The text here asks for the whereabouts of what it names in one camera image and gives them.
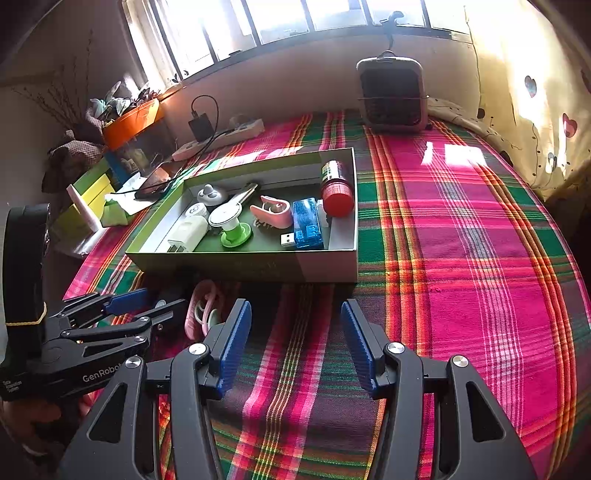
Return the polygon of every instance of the usb connector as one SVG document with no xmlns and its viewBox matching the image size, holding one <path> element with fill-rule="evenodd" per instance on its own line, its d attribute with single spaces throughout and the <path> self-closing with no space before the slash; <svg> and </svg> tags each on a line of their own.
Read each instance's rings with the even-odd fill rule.
<svg viewBox="0 0 591 480">
<path fill-rule="evenodd" d="M 292 233 L 284 233 L 281 236 L 281 246 L 282 247 L 291 247 L 292 245 L 295 245 L 296 243 L 296 238 Z"/>
</svg>

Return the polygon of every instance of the bed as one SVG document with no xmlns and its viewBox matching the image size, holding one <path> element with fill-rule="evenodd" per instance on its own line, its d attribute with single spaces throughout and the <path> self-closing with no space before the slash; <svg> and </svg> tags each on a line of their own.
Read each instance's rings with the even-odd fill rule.
<svg viewBox="0 0 591 480">
<path fill-rule="evenodd" d="M 359 282 L 226 283 L 226 301 L 252 304 L 252 330 L 235 386 L 212 402 L 229 479 L 363 479 L 384 402 L 359 386 L 339 323 L 356 298 L 370 322 L 421 356 L 466 355 L 515 426 L 540 478 L 558 470 L 591 413 L 589 298 L 554 221 L 482 140 L 431 119 L 420 135 L 378 135 L 353 111 L 314 113 L 213 152 L 204 169 L 295 152 L 353 147 L 358 170 Z M 111 228 L 66 297 L 124 293 L 143 273 L 126 247 L 154 211 Z M 118 317 L 116 323 L 127 317 Z M 186 345 L 178 339 L 160 355 Z M 420 478 L 429 478 L 432 399 Z M 170 418 L 160 401 L 161 469 L 174 478 Z"/>
</svg>

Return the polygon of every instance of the heart pattern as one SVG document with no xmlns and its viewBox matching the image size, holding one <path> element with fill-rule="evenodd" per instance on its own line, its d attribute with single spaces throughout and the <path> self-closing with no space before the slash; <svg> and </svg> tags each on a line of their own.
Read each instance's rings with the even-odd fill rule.
<svg viewBox="0 0 591 480">
<path fill-rule="evenodd" d="M 548 154 L 548 163 L 549 163 L 549 165 L 551 165 L 550 171 L 554 171 L 556 169 L 556 166 L 558 165 L 558 157 L 556 155 L 554 155 L 553 153 L 549 153 Z"/>
<path fill-rule="evenodd" d="M 530 93 L 530 97 L 535 97 L 535 94 L 538 93 L 538 84 L 535 80 L 530 77 L 529 75 L 525 77 L 525 88 Z"/>
<path fill-rule="evenodd" d="M 569 116 L 564 113 L 562 116 L 562 123 L 564 126 L 564 134 L 566 135 L 566 138 L 573 138 L 577 132 L 577 129 L 579 128 L 577 122 L 571 120 Z"/>
</svg>

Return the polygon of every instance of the window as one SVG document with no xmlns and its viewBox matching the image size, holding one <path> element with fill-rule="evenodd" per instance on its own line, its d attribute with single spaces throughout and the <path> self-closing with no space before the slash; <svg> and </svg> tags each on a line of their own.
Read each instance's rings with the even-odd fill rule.
<svg viewBox="0 0 591 480">
<path fill-rule="evenodd" d="M 157 89 L 291 37 L 382 34 L 376 25 L 394 11 L 403 14 L 397 21 L 401 34 L 470 33 L 463 6 L 471 0 L 121 1 L 138 56 Z"/>
</svg>

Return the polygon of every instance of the power strip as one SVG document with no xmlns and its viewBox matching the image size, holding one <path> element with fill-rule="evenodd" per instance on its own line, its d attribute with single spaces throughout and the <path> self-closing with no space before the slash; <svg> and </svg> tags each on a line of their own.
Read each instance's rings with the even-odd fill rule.
<svg viewBox="0 0 591 480">
<path fill-rule="evenodd" d="M 244 142 L 245 140 L 249 140 L 250 138 L 258 137 L 261 133 L 265 131 L 265 125 L 262 122 L 262 119 L 254 120 L 248 124 L 244 124 L 239 126 L 237 129 L 228 132 L 227 134 L 220 135 L 217 137 L 212 144 L 205 150 L 205 152 L 209 152 L 211 150 L 215 150 L 216 148 L 226 147 L 227 145 L 234 145 L 240 142 Z M 197 154 L 206 144 L 208 140 L 203 142 L 198 142 L 196 140 L 184 144 L 181 148 L 179 148 L 175 153 L 173 153 L 173 160 L 174 161 L 184 161 L 188 160 L 195 154 Z"/>
</svg>

